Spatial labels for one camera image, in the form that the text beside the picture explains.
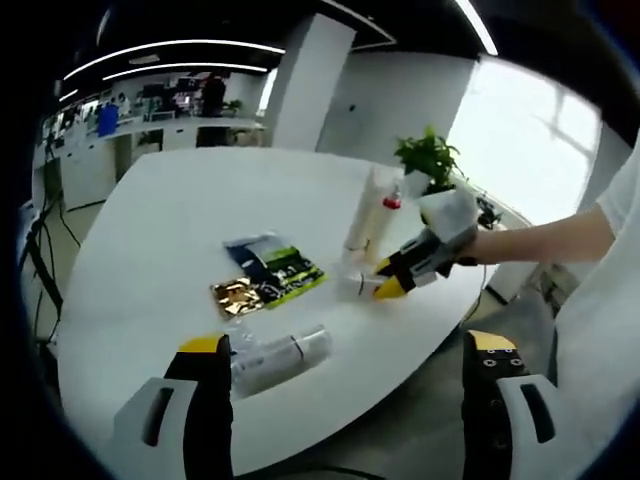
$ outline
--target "black ceiling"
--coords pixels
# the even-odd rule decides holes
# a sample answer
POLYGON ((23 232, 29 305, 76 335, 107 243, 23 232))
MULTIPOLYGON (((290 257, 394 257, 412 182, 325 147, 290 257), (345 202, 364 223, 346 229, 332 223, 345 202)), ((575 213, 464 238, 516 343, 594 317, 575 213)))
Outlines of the black ceiling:
MULTIPOLYGON (((385 50, 434 52, 475 58, 484 48, 453 0, 336 0, 390 33, 396 45, 385 50)), ((598 105, 603 117, 630 143, 640 123, 638 100, 622 69, 592 25, 573 8, 573 0, 472 0, 489 30, 500 58, 559 80, 598 105)), ((181 0, 117 1, 96 44, 96 26, 69 63, 68 71, 94 58, 127 47, 163 40, 225 39, 285 47, 292 28, 305 16, 321 12, 356 28, 354 46, 387 39, 322 0, 181 0)), ((102 77, 135 68, 135 52, 78 73, 63 93, 104 87, 102 77)), ((160 63, 223 62, 274 68, 280 55, 242 47, 181 45, 155 51, 160 63)))

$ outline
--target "office desk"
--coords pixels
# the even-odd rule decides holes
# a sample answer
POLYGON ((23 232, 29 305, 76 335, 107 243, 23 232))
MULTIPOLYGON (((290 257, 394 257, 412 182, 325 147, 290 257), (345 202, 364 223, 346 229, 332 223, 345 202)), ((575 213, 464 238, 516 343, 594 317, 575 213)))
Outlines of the office desk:
MULTIPOLYGON (((243 118, 186 117, 157 122, 124 119, 115 133, 98 137, 97 133, 73 138, 70 145, 54 150, 60 158, 60 176, 67 210, 104 201, 111 194, 117 180, 133 163, 136 134, 162 130, 164 150, 195 148, 198 129, 202 127, 262 130, 254 120, 243 118)), ((44 145, 36 148, 33 159, 36 187, 43 179, 44 145)))
MULTIPOLYGON (((165 373, 182 343, 225 328, 209 286, 241 271, 224 240, 272 229, 327 270, 325 283, 244 321, 263 341, 324 324, 334 345, 317 367, 234 401, 236 475, 284 460, 364 414, 435 351, 478 297, 482 267, 460 266, 400 300, 341 296, 332 271, 367 161, 229 147, 176 157, 149 154, 132 167, 71 274, 58 330, 60 388, 67 418, 93 450, 110 437, 115 413, 165 373)), ((421 228, 417 206, 405 202, 383 252, 421 228)))

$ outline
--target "gray floor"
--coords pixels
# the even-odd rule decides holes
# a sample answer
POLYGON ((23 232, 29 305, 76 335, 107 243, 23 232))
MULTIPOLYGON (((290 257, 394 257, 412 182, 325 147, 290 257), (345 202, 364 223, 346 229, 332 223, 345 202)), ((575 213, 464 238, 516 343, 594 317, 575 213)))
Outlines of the gray floor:
MULTIPOLYGON (((100 205, 96 205, 65 214, 67 223, 81 241, 99 211, 100 205)), ((57 212, 51 215, 48 224, 53 237, 57 281, 64 296, 78 249, 57 212)), ((49 264, 46 248, 43 256, 49 264)), ((486 292, 480 299, 478 309, 464 327, 507 336, 518 345, 532 370, 546 373, 553 321, 539 295, 528 292, 504 308, 486 292)), ((48 337, 54 323, 55 312, 45 296, 38 336, 48 337)), ((300 455, 247 478, 266 478, 272 473, 311 463, 339 465, 391 479, 461 478, 464 443, 460 418, 463 395, 460 335, 452 336, 407 382, 353 424, 300 455)), ((347 477, 312 473, 288 478, 347 477)))

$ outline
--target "white cabinet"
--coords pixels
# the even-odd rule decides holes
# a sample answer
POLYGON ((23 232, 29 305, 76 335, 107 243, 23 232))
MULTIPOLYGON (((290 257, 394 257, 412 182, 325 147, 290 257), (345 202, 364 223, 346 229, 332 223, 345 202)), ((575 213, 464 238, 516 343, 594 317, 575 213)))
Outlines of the white cabinet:
POLYGON ((113 142, 96 140, 60 157, 67 210, 107 199, 116 186, 113 142))
POLYGON ((162 138, 162 150, 178 150, 180 148, 196 148, 198 128, 194 126, 166 127, 162 138))

